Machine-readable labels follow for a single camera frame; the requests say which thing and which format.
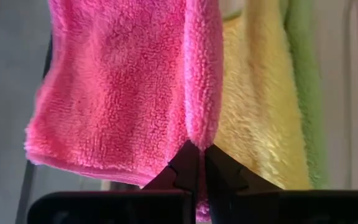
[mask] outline green microfiber cloth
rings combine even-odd
[[[293,57],[309,177],[314,188],[326,189],[328,180],[323,133],[323,98],[313,45],[313,1],[282,1],[282,5],[288,6],[285,15],[285,30]]]

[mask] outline fuzzy fabric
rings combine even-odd
[[[313,1],[282,1],[288,1],[285,30],[290,43],[302,113],[309,177],[315,189],[325,189],[328,187],[328,171],[323,128],[323,90],[313,45]]]
[[[144,186],[187,139],[201,150],[213,143],[223,78],[218,0],[49,6],[53,58],[26,129],[28,159]]]
[[[286,4],[246,0],[224,23],[223,105],[214,143],[284,189],[309,189]]]

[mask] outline gray floor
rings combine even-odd
[[[46,0],[0,0],[0,223],[14,223],[24,177],[24,128],[32,114],[49,40]],[[98,188],[39,167],[31,200],[57,190]]]

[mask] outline towel hem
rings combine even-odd
[[[87,177],[122,182],[125,184],[139,185],[141,187],[149,183],[154,177],[147,174],[133,173],[128,170],[112,167],[110,169],[98,169],[83,167],[76,164],[68,164],[65,161],[33,152],[27,152],[26,157],[34,164],[43,164],[53,168],[74,172]]]

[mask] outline white wall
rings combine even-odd
[[[351,10],[352,77],[352,165],[348,164],[344,111],[344,10],[345,0],[316,0],[316,43],[324,88],[324,116],[331,187],[348,188],[346,176],[352,172],[351,188],[358,189],[358,23]]]

